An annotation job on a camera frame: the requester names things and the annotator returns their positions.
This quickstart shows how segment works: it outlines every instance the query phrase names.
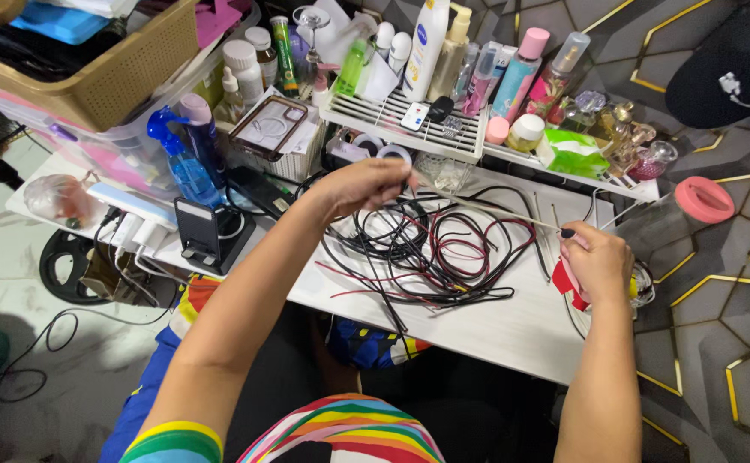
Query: white table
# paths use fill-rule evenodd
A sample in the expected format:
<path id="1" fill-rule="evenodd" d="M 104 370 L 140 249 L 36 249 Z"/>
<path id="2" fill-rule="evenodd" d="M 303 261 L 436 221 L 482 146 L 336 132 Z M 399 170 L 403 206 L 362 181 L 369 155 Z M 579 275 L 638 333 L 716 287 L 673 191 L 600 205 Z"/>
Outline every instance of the white table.
<path id="1" fill-rule="evenodd" d="M 76 178 L 83 178 L 86 173 L 76 165 L 65 160 L 58 153 L 52 155 L 30 177 L 35 180 L 48 174 L 72 174 Z M 518 179 L 509 175 L 499 174 L 476 168 L 461 195 L 470 195 L 492 184 L 505 184 L 522 190 L 528 196 L 534 207 L 534 213 L 541 221 L 554 223 L 557 215 L 558 222 L 580 220 L 590 206 L 588 196 L 577 195 L 556 189 L 544 184 Z M 31 214 L 24 205 L 23 193 L 25 185 L 15 192 L 7 201 L 6 208 L 21 215 L 43 220 Z M 495 190 L 485 196 L 488 200 L 505 204 L 516 211 L 525 211 L 521 200 L 512 192 Z M 489 218 L 480 213 L 468 212 L 479 224 L 486 226 Z M 597 214 L 599 223 L 606 223 L 613 216 L 612 204 L 598 200 Z M 378 226 L 373 218 L 373 226 Z M 267 217 L 257 219 L 257 228 L 247 242 L 236 264 L 240 262 L 254 245 L 266 234 L 274 223 Z M 508 226 L 513 243 L 524 242 L 528 234 L 520 226 Z M 73 231 L 85 237 L 92 237 L 96 228 L 90 227 L 80 231 Z M 544 250 L 547 267 L 555 266 L 558 255 L 558 240 L 553 231 L 538 228 L 539 241 Z M 490 232 L 490 239 L 498 244 L 500 231 L 497 227 Z M 361 273 L 372 276 L 372 270 L 366 259 L 360 255 L 344 257 L 343 250 L 335 240 L 328 239 L 335 254 L 341 256 L 346 265 L 359 269 Z M 168 236 L 154 257 L 165 263 L 178 267 L 189 268 L 206 274 L 199 268 L 189 265 L 181 257 L 181 243 L 177 233 Z M 493 253 L 493 263 L 497 262 L 498 253 Z M 330 296 L 363 286 L 353 279 L 334 274 L 330 270 L 312 263 L 313 260 L 335 266 L 326 255 L 322 247 L 318 247 L 309 264 L 301 272 L 298 281 L 289 292 L 287 299 L 324 310 L 332 314 L 344 316 L 370 325 L 394 330 L 383 308 L 383 301 L 376 293 L 357 293 L 337 298 Z M 379 275 L 383 277 L 383 266 L 376 264 Z M 471 306 L 450 310 L 445 314 L 435 316 L 430 310 L 409 304 L 395 304 L 395 309 L 409 328 L 408 335 L 425 340 L 445 349 L 464 353 L 487 362 L 497 363 L 504 367 L 513 368 L 534 376 L 539 376 L 554 382 L 568 384 L 575 372 L 581 357 L 583 345 L 567 313 L 564 297 L 558 293 L 551 283 L 547 283 L 540 270 L 534 245 L 524 251 L 516 263 L 509 268 L 504 276 L 498 280 L 496 286 L 510 286 L 515 289 L 515 295 L 508 300 L 484 301 Z M 588 319 L 579 316 L 571 308 L 573 317 L 588 323 Z"/>

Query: white shelf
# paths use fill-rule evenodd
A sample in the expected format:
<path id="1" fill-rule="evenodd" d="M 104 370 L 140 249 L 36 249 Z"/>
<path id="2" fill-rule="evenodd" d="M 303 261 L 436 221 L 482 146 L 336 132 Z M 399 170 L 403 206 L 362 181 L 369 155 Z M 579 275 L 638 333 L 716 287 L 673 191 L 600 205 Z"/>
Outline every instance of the white shelf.
<path id="1" fill-rule="evenodd" d="M 544 167 L 538 159 L 529 154 L 520 153 L 515 150 L 509 149 L 504 146 L 493 145 L 491 143 L 483 144 L 483 152 L 491 156 L 499 157 L 504 161 L 509 161 L 518 165 L 524 165 L 535 169 L 536 171 L 548 172 L 550 174 L 564 177 L 572 181 L 576 181 L 582 184 L 588 184 L 596 188 L 600 188 L 617 195 L 626 196 L 628 198 L 637 199 L 645 203 L 651 203 L 658 201 L 658 184 L 654 180 L 637 181 L 633 180 L 627 175 L 621 178 L 615 177 L 608 173 L 603 175 L 601 180 L 588 179 L 578 175 L 562 174 L 560 172 L 553 172 Z"/>
<path id="2" fill-rule="evenodd" d="M 474 165 L 480 161 L 486 132 L 486 108 L 474 118 L 452 111 L 452 115 L 461 119 L 463 126 L 454 138 L 444 138 L 442 126 L 429 120 L 423 122 L 418 132 L 401 127 L 401 118 L 409 107 L 410 102 L 404 98 L 400 88 L 383 101 L 333 93 L 332 98 L 321 107 L 321 118 L 375 135 L 387 142 L 451 157 L 467 164 Z"/>

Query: pink cap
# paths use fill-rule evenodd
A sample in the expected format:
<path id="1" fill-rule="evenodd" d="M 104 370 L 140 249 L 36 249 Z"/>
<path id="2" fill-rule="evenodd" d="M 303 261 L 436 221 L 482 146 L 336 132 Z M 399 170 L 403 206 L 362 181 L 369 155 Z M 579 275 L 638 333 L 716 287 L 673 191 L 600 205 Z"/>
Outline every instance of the pink cap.
<path id="1" fill-rule="evenodd" d="M 735 214 L 735 203 L 719 184 L 703 177 L 689 177 L 675 187 L 675 200 L 695 220 L 719 223 Z"/>
<path id="2" fill-rule="evenodd" d="M 209 104 L 200 95 L 187 93 L 181 97 L 181 117 L 189 120 L 191 125 L 204 125 L 212 120 Z"/>
<path id="3" fill-rule="evenodd" d="M 544 47 L 549 40 L 549 32 L 540 27 L 530 27 L 526 30 L 524 40 L 518 48 L 518 54 L 526 59 L 538 59 L 544 53 Z"/>
<path id="4" fill-rule="evenodd" d="M 507 139 L 508 134 L 509 122 L 501 116 L 495 116 L 487 123 L 486 135 L 483 139 L 493 145 L 499 145 Z"/>

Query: marble floor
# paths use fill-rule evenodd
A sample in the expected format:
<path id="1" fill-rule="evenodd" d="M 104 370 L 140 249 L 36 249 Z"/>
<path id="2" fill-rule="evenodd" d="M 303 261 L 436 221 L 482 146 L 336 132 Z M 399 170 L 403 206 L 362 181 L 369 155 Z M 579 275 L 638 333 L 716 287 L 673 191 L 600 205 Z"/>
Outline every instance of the marble floor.
<path id="1" fill-rule="evenodd" d="M 49 154 L 27 137 L 10 144 L 3 159 L 28 178 Z M 12 190 L 0 184 L 0 329 L 10 338 L 10 359 L 24 352 L 60 310 L 71 304 L 52 296 L 41 284 L 42 248 L 55 227 L 4 208 Z M 95 306 L 128 321 L 154 320 L 163 309 L 110 303 Z M 59 352 L 48 352 L 41 340 L 17 365 L 40 368 L 48 375 L 41 391 L 18 403 L 0 403 L 0 461 L 11 457 L 80 463 L 97 461 L 112 432 L 124 399 L 155 348 L 154 335 L 168 316 L 153 325 L 132 326 L 90 313 L 78 315 L 75 338 Z M 52 330 L 56 347 L 72 332 L 71 317 Z M 39 384 L 39 376 L 18 375 L 2 388 L 19 396 Z"/>

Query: tissue box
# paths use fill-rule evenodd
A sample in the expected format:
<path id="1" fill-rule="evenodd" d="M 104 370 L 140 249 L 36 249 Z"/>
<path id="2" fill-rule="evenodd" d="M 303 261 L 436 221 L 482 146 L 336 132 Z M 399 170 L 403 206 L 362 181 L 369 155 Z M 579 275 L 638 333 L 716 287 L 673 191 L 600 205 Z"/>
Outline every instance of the tissue box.
<path id="1" fill-rule="evenodd" d="M 547 169 L 597 180 L 609 169 L 594 137 L 566 130 L 545 130 L 535 154 Z"/>

